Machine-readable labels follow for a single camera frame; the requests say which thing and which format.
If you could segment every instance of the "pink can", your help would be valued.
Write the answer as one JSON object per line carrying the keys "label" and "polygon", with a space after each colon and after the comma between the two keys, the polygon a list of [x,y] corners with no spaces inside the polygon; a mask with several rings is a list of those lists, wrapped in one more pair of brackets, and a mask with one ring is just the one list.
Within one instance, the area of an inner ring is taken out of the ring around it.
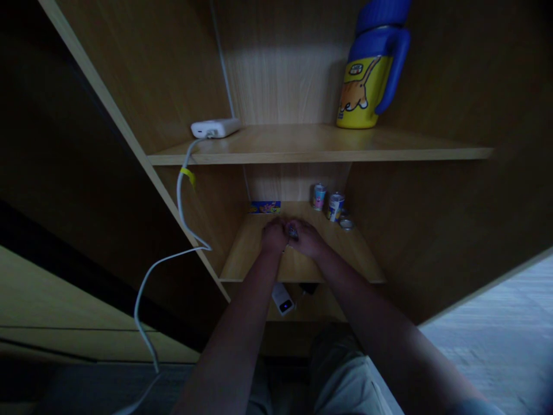
{"label": "pink can", "polygon": [[314,210],[322,210],[324,205],[324,196],[327,193],[327,187],[322,183],[317,183],[313,186],[313,208]]}

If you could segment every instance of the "blue bottle cap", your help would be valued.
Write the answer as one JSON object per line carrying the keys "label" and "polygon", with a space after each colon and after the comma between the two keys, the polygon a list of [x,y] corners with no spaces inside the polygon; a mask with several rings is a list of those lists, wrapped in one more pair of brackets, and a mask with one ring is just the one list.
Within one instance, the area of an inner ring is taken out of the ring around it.
{"label": "blue bottle cap", "polygon": [[403,26],[411,0],[371,0],[359,12],[355,36],[379,26]]}

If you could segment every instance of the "white charging cable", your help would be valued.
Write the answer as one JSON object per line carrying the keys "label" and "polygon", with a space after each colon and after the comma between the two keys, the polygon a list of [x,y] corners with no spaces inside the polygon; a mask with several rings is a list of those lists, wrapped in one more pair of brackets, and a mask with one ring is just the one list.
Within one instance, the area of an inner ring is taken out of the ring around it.
{"label": "white charging cable", "polygon": [[159,380],[159,378],[162,375],[162,372],[160,371],[160,363],[159,363],[159,360],[157,358],[156,349],[155,349],[154,345],[151,343],[150,338],[148,337],[148,335],[146,334],[146,332],[142,328],[142,323],[140,322],[140,318],[138,317],[138,308],[140,306],[140,298],[142,297],[142,292],[144,291],[144,287],[146,286],[146,282],[148,281],[148,277],[150,276],[150,273],[153,271],[153,269],[157,265],[159,265],[162,262],[167,261],[168,259],[172,259],[172,258],[175,258],[177,256],[181,256],[181,255],[187,254],[189,252],[193,252],[193,251],[199,251],[199,250],[212,251],[213,250],[207,242],[205,242],[202,238],[200,238],[192,230],[190,230],[190,228],[186,224],[186,221],[184,220],[184,213],[183,213],[183,202],[182,202],[181,197],[180,197],[181,188],[182,188],[182,184],[183,184],[183,176],[184,176],[183,170],[185,170],[186,167],[188,166],[188,162],[190,160],[190,155],[192,154],[192,149],[200,141],[206,140],[206,139],[211,138],[211,137],[213,137],[213,134],[212,134],[212,132],[208,131],[206,138],[198,138],[198,139],[194,140],[192,143],[190,143],[190,146],[188,146],[188,151],[186,152],[186,157],[184,158],[183,166],[181,167],[180,172],[179,172],[179,178],[177,179],[177,207],[179,208],[180,221],[183,223],[184,229],[186,229],[199,243],[203,244],[203,246],[192,248],[192,249],[189,249],[187,251],[179,252],[178,254],[170,255],[170,256],[167,256],[163,259],[160,259],[159,261],[157,261],[156,263],[154,263],[150,267],[150,269],[148,270],[148,272],[144,276],[144,279],[142,280],[142,285],[140,285],[140,289],[138,290],[137,301],[134,304],[134,323],[136,324],[136,326],[138,328],[138,331],[140,332],[140,335],[144,339],[144,343],[146,343],[146,346],[148,346],[148,349],[150,350],[150,354],[151,354],[151,357],[152,357],[153,363],[154,363],[154,369],[156,370],[156,377],[150,382],[150,384],[148,385],[148,388],[146,388],[146,390],[144,391],[144,393],[142,394],[142,396],[140,397],[139,400],[137,400],[136,402],[134,402],[133,404],[131,404],[129,406],[126,406],[125,408],[122,408],[122,409],[118,410],[113,415],[130,415],[131,413],[136,411],[136,409],[140,406],[142,401],[144,401],[144,399],[146,398],[146,396],[150,392],[151,388],[155,385],[155,383]]}

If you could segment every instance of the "bottle handle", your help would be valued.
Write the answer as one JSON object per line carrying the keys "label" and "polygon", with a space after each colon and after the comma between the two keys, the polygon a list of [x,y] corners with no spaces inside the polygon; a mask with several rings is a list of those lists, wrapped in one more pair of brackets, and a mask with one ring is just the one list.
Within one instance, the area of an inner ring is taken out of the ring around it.
{"label": "bottle handle", "polygon": [[382,114],[392,103],[393,96],[396,93],[399,77],[402,74],[403,63],[407,57],[407,51],[409,50],[409,44],[411,43],[411,35],[407,29],[399,30],[394,36],[393,41],[393,61],[390,68],[390,74],[388,75],[388,82],[386,83],[386,90],[380,100],[380,104],[374,109],[376,115]]}

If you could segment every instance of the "person's right hand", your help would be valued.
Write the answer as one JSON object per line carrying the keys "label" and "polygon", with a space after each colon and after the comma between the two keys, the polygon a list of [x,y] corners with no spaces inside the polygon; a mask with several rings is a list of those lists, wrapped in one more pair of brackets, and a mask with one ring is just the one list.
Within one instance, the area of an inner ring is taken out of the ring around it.
{"label": "person's right hand", "polygon": [[290,238],[288,245],[295,250],[316,260],[321,255],[324,255],[325,251],[330,249],[328,244],[311,224],[302,220],[293,219],[286,224],[286,230],[291,226],[298,233],[298,240]]}

